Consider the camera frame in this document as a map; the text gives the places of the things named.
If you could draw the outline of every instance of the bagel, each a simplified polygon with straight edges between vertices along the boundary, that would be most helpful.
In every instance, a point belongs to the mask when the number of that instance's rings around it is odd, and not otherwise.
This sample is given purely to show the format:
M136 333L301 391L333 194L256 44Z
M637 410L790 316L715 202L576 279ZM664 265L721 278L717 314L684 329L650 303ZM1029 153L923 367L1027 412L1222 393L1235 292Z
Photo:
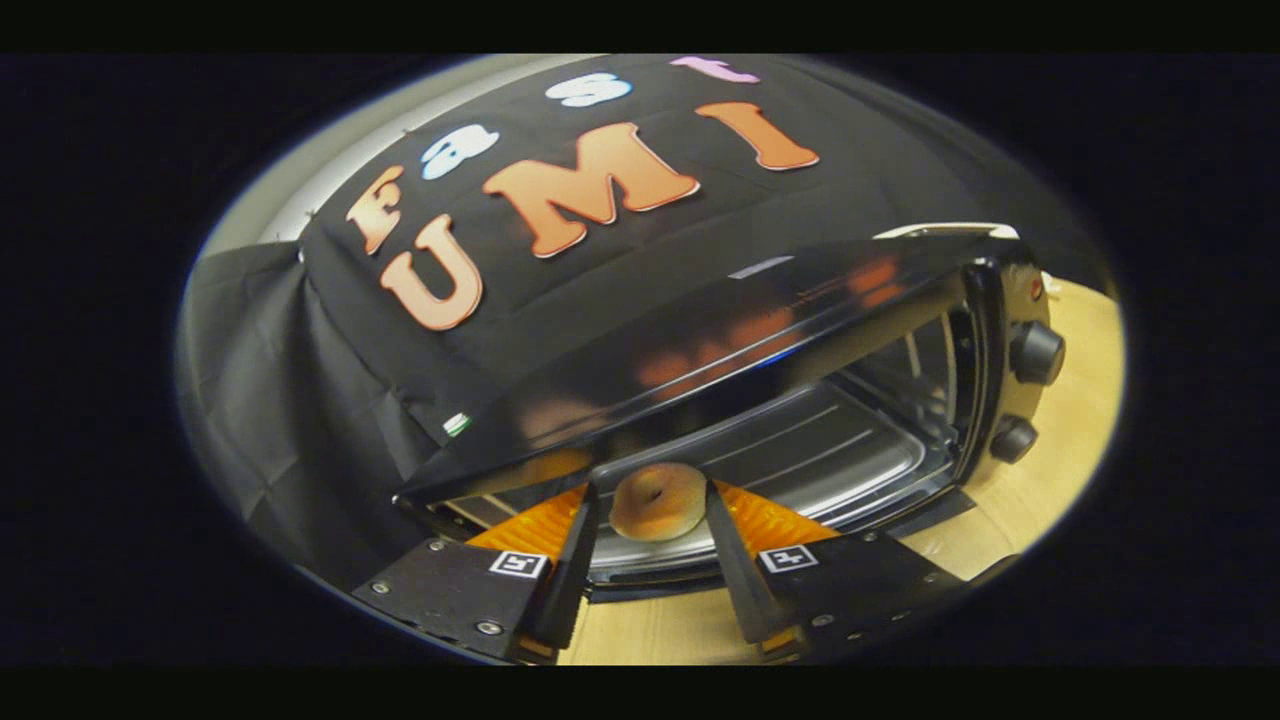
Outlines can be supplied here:
M690 465L659 462L618 483L609 525L622 537L662 542L692 530L707 514L707 477Z

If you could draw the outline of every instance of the wooden surface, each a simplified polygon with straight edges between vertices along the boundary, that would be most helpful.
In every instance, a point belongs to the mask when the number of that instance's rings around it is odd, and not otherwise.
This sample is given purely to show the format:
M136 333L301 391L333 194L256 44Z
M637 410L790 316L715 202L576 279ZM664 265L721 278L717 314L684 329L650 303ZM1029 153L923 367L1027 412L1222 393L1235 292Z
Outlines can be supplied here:
M1051 322L1066 338L1062 372L1044 389L1039 439L1016 465L977 475L965 492L977 507L902 542L940 568L970 579L1025 551L1071 506L1106 451L1120 411L1124 340L1119 309L1089 288L1056 281ZM704 665L754 662L728 591L657 600L582 602L561 665Z

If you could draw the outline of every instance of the orange gripper pad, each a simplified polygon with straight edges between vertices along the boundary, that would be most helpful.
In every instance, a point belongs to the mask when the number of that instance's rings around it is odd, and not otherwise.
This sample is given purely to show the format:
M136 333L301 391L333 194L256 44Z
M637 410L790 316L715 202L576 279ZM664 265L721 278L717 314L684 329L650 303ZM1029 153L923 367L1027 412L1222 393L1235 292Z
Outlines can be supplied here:
M737 527L742 544L751 553L751 559L755 559L762 550L840 537L836 530L810 520L790 507L783 507L754 492L719 480L714 482L716 489L719 491L721 498L728 509L730 518Z
M586 483L544 500L509 520L503 520L467 541L475 547L547 555L559 560L573 516L586 496Z

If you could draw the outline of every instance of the black knob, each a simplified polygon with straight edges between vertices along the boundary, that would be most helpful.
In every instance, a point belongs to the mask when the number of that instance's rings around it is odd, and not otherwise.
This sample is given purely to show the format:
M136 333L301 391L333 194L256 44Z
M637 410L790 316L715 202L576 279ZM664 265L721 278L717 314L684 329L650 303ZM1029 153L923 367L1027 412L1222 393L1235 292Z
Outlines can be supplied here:
M1021 323L1010 347L1014 377L1020 383L1053 384L1066 357L1066 341L1039 320Z
M996 437L991 438L991 455L1005 462L1018 462L1036 445L1039 433L1029 421L1016 415L1005 415L996 425Z

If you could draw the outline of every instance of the black background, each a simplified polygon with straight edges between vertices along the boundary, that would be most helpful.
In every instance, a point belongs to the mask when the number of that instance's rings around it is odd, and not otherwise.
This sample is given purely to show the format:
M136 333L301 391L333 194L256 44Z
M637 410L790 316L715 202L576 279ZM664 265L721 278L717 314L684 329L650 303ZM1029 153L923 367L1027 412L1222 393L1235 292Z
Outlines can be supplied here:
M187 455L169 354L186 272L238 191L346 110L462 59L0 64L18 411L3 505L19 561L10 664L447 661L238 533ZM1254 462L1275 415L1280 59L831 59L1014 150L1091 213L1115 254L1135 352L1121 437L1078 511L988 592L863 661L1275 664L1277 493Z

